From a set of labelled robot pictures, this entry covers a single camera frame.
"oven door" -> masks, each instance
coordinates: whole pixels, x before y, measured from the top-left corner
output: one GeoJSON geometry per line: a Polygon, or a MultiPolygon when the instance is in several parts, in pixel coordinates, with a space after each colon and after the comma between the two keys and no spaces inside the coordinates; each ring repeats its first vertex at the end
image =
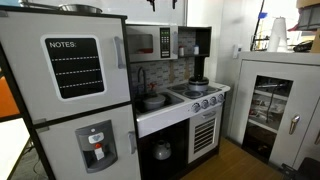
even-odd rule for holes
{"type": "Polygon", "coordinates": [[[178,26],[128,25],[130,62],[178,59],[178,26]]]}
{"type": "Polygon", "coordinates": [[[222,106],[190,118],[188,163],[196,160],[218,145],[222,106]]]}

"water dispenser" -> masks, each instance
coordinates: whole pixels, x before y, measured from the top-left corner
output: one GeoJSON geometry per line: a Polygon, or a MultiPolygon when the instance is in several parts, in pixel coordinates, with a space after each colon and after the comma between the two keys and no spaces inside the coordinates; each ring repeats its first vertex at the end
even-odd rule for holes
{"type": "Polygon", "coordinates": [[[106,169],[117,161],[111,120],[79,128],[75,133],[88,173],[106,169]]]}

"microwave control panel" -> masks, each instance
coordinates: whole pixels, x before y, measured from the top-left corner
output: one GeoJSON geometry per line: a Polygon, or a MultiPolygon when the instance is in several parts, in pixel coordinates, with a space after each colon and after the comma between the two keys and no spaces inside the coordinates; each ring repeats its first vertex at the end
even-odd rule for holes
{"type": "Polygon", "coordinates": [[[170,58],[170,28],[160,28],[161,58],[170,58]]]}

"cabinet handle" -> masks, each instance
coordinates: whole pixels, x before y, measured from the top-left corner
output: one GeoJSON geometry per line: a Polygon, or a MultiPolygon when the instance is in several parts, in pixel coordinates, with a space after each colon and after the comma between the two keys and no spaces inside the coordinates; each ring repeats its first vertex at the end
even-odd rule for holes
{"type": "Polygon", "coordinates": [[[318,133],[318,136],[317,136],[317,139],[316,141],[314,142],[315,145],[318,145],[320,143],[320,131],[318,133]]]}
{"type": "Polygon", "coordinates": [[[173,49],[172,53],[178,55],[178,32],[173,32],[173,49]]]}
{"type": "Polygon", "coordinates": [[[116,56],[117,56],[117,66],[118,69],[125,69],[126,65],[122,62],[122,54],[121,54],[121,39],[116,36],[113,38],[114,47],[116,48],[116,56]]]}
{"type": "Polygon", "coordinates": [[[210,113],[208,113],[208,114],[202,115],[202,118],[203,118],[203,119],[207,119],[207,118],[209,118],[209,117],[215,116],[216,114],[217,114],[216,111],[212,111],[212,112],[210,112],[210,113]]]}
{"type": "Polygon", "coordinates": [[[296,126],[298,124],[300,120],[300,115],[295,115],[292,119],[291,119],[291,125],[290,125],[290,130],[289,130],[289,134],[293,134],[294,131],[296,130],[296,126]]]}
{"type": "Polygon", "coordinates": [[[130,131],[128,132],[128,138],[129,138],[129,142],[130,142],[130,153],[134,154],[136,152],[137,149],[137,142],[136,142],[136,135],[134,131],[130,131]]]}

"orange wall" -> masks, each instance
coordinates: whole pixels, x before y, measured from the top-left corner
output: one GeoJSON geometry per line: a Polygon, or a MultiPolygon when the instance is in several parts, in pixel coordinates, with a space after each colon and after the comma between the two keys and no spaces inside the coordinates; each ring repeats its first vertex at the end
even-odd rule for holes
{"type": "Polygon", "coordinates": [[[0,118],[15,114],[19,114],[19,110],[13,99],[6,79],[2,77],[0,79],[0,118]]]}

